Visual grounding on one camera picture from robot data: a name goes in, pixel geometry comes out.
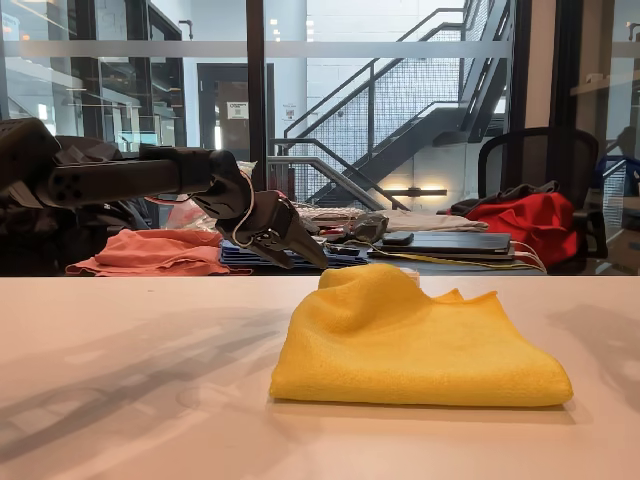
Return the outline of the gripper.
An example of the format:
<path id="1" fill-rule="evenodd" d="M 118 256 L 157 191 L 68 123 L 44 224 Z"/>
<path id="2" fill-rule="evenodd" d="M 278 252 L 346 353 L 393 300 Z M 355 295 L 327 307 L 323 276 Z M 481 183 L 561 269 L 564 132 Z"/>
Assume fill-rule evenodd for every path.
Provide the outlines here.
<path id="1" fill-rule="evenodd" d="M 248 217 L 232 230 L 232 241 L 281 268 L 293 267 L 285 249 L 315 266 L 328 265 L 323 247 L 301 224 L 299 214 L 289 199 L 277 191 L 255 194 Z"/>

